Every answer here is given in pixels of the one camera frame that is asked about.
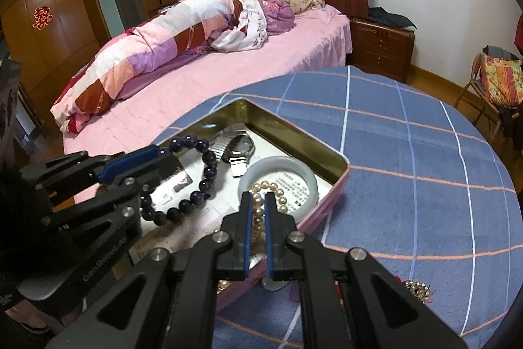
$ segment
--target nightstand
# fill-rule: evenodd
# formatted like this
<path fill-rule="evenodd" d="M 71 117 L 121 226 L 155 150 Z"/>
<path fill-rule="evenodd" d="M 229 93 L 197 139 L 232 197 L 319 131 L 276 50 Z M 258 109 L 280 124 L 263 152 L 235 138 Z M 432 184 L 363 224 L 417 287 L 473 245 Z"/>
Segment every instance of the nightstand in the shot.
<path fill-rule="evenodd" d="M 411 67 L 414 33 L 362 19 L 351 19 L 352 54 L 347 65 L 406 82 Z"/>

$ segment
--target table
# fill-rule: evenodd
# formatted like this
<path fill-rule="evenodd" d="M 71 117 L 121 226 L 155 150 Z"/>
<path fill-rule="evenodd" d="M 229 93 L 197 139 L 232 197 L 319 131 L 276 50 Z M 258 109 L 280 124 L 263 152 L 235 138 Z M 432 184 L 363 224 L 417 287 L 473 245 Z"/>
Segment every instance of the table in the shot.
<path fill-rule="evenodd" d="M 355 67 L 286 75 L 208 99 L 164 130 L 248 98 L 344 153 L 350 178 L 316 229 L 339 250 L 366 248 L 388 270 L 423 281 L 428 306 L 480 348 L 523 282 L 523 224 L 511 178 L 453 107 Z M 215 348 L 302 347 L 297 286 L 254 287 L 216 316 Z"/>

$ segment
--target screw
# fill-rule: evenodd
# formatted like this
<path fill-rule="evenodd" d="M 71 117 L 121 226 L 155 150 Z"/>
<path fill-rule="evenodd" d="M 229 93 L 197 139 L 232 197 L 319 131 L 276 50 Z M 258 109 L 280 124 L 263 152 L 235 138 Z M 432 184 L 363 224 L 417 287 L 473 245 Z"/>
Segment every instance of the screw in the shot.
<path fill-rule="evenodd" d="M 134 215 L 134 209 L 130 206 L 124 207 L 122 209 L 122 215 L 124 215 L 126 218 L 130 218 Z"/>
<path fill-rule="evenodd" d="M 218 231 L 212 235 L 212 239 L 217 243 L 225 243 L 229 239 L 229 235 L 225 231 Z"/>
<path fill-rule="evenodd" d="M 305 239 L 305 234 L 301 231 L 292 231 L 289 233 L 289 240 L 293 243 L 301 243 Z"/>
<path fill-rule="evenodd" d="M 367 252 L 361 247 L 354 247 L 349 254 L 354 260 L 364 260 L 367 257 Z"/>
<path fill-rule="evenodd" d="M 167 257 L 167 250 L 163 249 L 163 247 L 158 247 L 156 249 L 153 249 L 151 252 L 151 258 L 155 262 L 159 262 L 160 260 L 163 260 Z"/>

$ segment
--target folded comforter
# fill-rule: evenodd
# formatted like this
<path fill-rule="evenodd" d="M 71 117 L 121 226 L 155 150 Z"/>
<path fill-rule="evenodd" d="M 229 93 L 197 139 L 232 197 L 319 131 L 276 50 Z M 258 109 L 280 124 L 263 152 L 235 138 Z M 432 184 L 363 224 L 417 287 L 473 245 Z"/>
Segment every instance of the folded comforter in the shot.
<path fill-rule="evenodd" d="M 125 83 L 208 42 L 219 52 L 259 49 L 267 21 L 257 0 L 181 0 L 110 40 L 74 76 L 51 113 L 63 133 L 79 133 L 104 114 Z"/>

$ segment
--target dark bead bracelet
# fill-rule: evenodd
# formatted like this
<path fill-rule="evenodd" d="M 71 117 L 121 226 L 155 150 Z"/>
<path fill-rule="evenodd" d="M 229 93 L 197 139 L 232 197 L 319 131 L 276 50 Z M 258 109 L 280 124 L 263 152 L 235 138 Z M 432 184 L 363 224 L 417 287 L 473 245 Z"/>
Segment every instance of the dark bead bracelet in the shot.
<path fill-rule="evenodd" d="M 164 213 L 153 208 L 153 199 L 150 194 L 144 193 L 141 196 L 140 207 L 142 208 L 142 218 L 148 222 L 154 221 L 158 226 L 165 225 L 167 221 L 172 223 L 181 223 L 183 215 L 188 215 L 194 210 L 195 206 L 201 206 L 205 200 L 211 197 L 211 191 L 214 189 L 214 179 L 218 174 L 216 168 L 218 160 L 216 154 L 209 150 L 209 141 L 198 139 L 195 135 L 189 134 L 183 137 L 175 136 L 169 141 L 169 151 L 178 153 L 184 148 L 196 148 L 196 151 L 202 153 L 202 160 L 205 163 L 203 168 L 203 179 L 198 184 L 199 191 L 193 191 L 189 197 L 190 200 L 181 200 L 178 209 L 171 207 Z"/>

